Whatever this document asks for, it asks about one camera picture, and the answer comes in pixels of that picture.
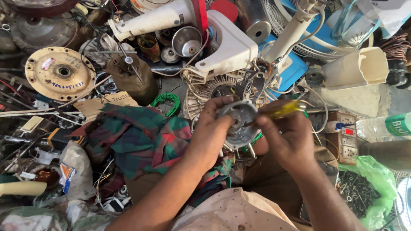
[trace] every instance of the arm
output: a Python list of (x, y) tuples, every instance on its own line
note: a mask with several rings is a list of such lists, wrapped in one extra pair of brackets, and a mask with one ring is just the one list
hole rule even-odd
[(207, 102), (181, 160), (106, 231), (161, 231), (170, 228), (173, 218), (191, 196), (201, 177), (217, 160), (227, 130), (234, 121), (229, 116), (215, 120), (216, 110), (232, 102), (232, 97), (219, 97)]
[[(288, 102), (271, 102), (260, 112)], [(297, 182), (314, 230), (366, 231), (317, 164), (310, 121), (302, 113), (275, 122), (266, 116), (256, 121), (267, 139), (268, 155)]]

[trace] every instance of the green plastic bag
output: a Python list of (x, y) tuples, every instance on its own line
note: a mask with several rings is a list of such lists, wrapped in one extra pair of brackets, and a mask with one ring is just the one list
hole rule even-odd
[(357, 157), (357, 165), (338, 164), (340, 171), (352, 171), (371, 183), (374, 190), (377, 190), (381, 197), (372, 200), (372, 206), (366, 211), (366, 217), (360, 218), (362, 225), (370, 230), (379, 229), (387, 221), (385, 217), (390, 213), (394, 200), (397, 198), (397, 188), (393, 172), (378, 163), (372, 156)]

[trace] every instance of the yellow tool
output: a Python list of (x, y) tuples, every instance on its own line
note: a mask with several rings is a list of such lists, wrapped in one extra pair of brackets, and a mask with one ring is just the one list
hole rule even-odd
[[(288, 116), (292, 116), (299, 111), (304, 112), (306, 107), (307, 105), (304, 102), (300, 100), (293, 100), (283, 106), (274, 107), (271, 111), (262, 113), (261, 115), (268, 116), (272, 120), (278, 120)], [(254, 124), (255, 121), (253, 120), (249, 123), (246, 123), (244, 127), (248, 127)]]

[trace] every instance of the plaid rag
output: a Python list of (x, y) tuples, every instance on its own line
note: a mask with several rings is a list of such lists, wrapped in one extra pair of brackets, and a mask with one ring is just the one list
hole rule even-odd
[[(114, 151), (116, 165), (128, 179), (145, 172), (164, 175), (184, 154), (190, 139), (189, 123), (166, 117), (155, 108), (105, 104), (97, 119), (87, 127), (95, 153)], [(233, 156), (219, 158), (190, 198), (196, 206), (214, 193), (231, 187), (229, 171)]]

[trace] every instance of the bottle label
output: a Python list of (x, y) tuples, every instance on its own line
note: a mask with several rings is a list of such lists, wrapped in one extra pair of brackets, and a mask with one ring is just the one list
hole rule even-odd
[(385, 120), (386, 128), (393, 136), (411, 135), (411, 131), (409, 130), (409, 128), (407, 128), (407, 125), (405, 124), (406, 114), (407, 113), (399, 114), (399, 115), (392, 115), (386, 118)]

